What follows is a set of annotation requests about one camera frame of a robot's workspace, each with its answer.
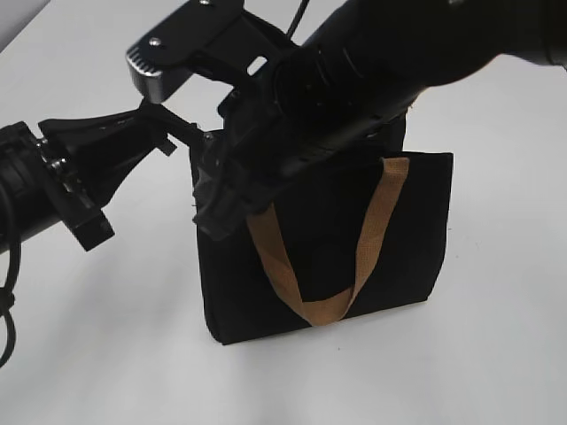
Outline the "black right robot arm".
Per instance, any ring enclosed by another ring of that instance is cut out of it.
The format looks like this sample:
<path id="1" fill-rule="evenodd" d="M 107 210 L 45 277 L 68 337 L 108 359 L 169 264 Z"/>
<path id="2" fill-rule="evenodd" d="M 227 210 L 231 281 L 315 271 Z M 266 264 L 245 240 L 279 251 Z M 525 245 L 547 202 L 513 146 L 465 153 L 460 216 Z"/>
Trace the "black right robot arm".
<path id="1" fill-rule="evenodd" d="M 403 116 L 421 93 L 510 55 L 566 63 L 563 1 L 348 1 L 257 73 L 225 120 L 226 147 L 195 188 L 213 239 L 264 210 L 306 169 Z"/>

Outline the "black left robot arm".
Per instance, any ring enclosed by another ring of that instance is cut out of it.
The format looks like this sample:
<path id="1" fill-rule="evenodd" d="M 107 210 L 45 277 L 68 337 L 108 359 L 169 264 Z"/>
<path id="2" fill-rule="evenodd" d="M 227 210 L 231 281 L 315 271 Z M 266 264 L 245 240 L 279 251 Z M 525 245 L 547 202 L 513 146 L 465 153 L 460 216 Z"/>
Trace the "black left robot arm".
<path id="1" fill-rule="evenodd" d="M 87 119 L 48 119 L 35 136 L 23 121 L 1 130 L 1 187 L 12 224 L 1 225 L 1 250 L 62 222 L 85 251 L 114 235 L 103 209 L 150 153 L 171 155 L 175 141 L 200 149 L 203 131 L 162 105 Z"/>

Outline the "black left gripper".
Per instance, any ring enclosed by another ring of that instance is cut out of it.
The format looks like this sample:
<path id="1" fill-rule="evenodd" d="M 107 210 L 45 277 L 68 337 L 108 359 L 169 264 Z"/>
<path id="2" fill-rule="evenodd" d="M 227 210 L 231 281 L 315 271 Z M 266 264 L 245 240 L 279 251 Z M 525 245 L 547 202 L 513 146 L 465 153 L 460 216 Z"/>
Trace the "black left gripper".
<path id="1" fill-rule="evenodd" d="M 102 212 L 119 186 L 150 153 L 171 154 L 167 132 L 140 110 L 39 123 L 47 167 L 63 187 L 61 219 L 85 251 L 114 236 Z"/>

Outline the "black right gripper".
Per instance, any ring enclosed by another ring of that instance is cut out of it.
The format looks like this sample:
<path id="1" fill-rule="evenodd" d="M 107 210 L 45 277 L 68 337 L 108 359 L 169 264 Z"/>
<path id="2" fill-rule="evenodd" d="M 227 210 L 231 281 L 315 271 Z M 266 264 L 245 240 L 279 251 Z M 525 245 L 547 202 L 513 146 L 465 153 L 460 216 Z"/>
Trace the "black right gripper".
<path id="1" fill-rule="evenodd" d="M 198 160 L 206 180 L 195 188 L 198 228 L 214 240 L 264 210 L 306 170 L 398 119 L 408 84 L 383 64 L 367 72 L 347 48 L 299 49 L 260 72 L 261 93 L 227 99 L 225 128 Z M 172 136 L 199 147 L 199 129 L 162 104 L 141 102 L 141 145 L 171 156 Z"/>

